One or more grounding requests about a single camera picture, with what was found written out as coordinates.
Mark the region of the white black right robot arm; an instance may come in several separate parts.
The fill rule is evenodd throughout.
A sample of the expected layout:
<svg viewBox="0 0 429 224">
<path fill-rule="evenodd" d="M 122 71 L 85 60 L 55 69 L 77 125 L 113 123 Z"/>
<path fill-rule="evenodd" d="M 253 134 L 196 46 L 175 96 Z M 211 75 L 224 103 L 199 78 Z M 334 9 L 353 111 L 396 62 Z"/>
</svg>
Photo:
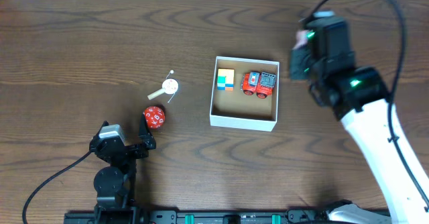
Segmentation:
<svg viewBox="0 0 429 224">
<path fill-rule="evenodd" d="M 356 67 L 343 18 L 319 12 L 302 23 L 291 55 L 291 79 L 307 80 L 314 101 L 331 108 L 356 142 L 383 193 L 389 222 L 427 223 L 428 176 L 380 74 Z"/>
</svg>

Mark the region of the white duck toy pink hat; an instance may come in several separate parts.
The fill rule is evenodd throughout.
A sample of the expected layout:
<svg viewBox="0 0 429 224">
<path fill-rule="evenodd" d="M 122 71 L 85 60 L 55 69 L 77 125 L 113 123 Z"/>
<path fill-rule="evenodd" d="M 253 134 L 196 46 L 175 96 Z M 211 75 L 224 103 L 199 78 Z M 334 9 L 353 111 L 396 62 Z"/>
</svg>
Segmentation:
<svg viewBox="0 0 429 224">
<path fill-rule="evenodd" d="M 301 48 L 307 44 L 307 41 L 308 41 L 307 34 L 308 34 L 308 30 L 298 30 L 296 32 L 296 43 L 293 47 L 293 50 Z"/>
</svg>

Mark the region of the red toy truck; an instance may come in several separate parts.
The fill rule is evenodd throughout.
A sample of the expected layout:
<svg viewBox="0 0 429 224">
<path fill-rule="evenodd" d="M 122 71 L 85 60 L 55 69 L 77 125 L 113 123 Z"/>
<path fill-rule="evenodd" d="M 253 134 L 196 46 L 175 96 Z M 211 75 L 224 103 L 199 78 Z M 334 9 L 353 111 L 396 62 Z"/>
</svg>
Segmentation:
<svg viewBox="0 0 429 224">
<path fill-rule="evenodd" d="M 276 75 L 268 72 L 248 72 L 241 81 L 241 90 L 245 95 L 256 95 L 265 99 L 273 94 Z"/>
</svg>

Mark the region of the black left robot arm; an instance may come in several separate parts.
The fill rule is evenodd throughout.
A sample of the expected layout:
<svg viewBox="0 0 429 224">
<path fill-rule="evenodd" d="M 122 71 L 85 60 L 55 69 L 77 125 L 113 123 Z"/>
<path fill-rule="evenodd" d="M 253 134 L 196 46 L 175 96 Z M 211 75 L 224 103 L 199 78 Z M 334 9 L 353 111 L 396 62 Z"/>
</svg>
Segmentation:
<svg viewBox="0 0 429 224">
<path fill-rule="evenodd" d="M 95 224 L 147 223 L 147 212 L 136 206 L 136 160 L 148 157 L 149 150 L 156 148 L 144 115 L 139 124 L 138 144 L 127 146 L 121 126 L 103 122 L 89 144 L 90 152 L 109 165 L 97 172 L 94 188 L 97 192 Z"/>
</svg>

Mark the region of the small white rattle drum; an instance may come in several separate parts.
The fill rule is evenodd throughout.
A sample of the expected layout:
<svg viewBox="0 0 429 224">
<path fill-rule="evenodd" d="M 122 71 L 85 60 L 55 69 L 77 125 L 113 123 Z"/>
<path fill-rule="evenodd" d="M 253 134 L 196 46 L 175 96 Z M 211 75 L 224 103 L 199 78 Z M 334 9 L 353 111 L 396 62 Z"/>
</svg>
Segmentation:
<svg viewBox="0 0 429 224">
<path fill-rule="evenodd" d="M 179 83 L 176 79 L 170 78 L 172 74 L 174 74 L 173 69 L 169 71 L 166 79 L 162 83 L 162 87 L 147 96 L 149 100 L 152 100 L 162 94 L 170 95 L 170 99 L 168 100 L 168 102 L 170 102 L 173 99 L 173 97 L 175 96 L 175 94 L 179 89 Z"/>
</svg>

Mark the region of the red polyhedral die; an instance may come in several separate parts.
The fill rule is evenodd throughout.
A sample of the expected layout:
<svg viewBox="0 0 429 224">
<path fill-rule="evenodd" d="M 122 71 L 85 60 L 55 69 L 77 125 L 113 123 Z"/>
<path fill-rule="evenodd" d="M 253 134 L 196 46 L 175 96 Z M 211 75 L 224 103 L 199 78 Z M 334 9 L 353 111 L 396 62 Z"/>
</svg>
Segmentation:
<svg viewBox="0 0 429 224">
<path fill-rule="evenodd" d="M 156 106 L 146 108 L 143 114 L 148 127 L 151 129 L 157 129 L 161 127 L 166 121 L 164 111 Z"/>
</svg>

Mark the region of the colourful puzzle cube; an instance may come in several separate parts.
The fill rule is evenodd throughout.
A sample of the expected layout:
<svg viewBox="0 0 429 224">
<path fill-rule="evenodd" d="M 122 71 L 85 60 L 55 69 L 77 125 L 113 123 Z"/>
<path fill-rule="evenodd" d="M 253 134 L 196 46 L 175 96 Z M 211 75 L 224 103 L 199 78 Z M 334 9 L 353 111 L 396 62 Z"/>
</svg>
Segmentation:
<svg viewBox="0 0 429 224">
<path fill-rule="evenodd" d="M 217 72 L 217 89 L 220 91 L 233 91 L 234 77 L 234 69 L 219 68 Z"/>
</svg>

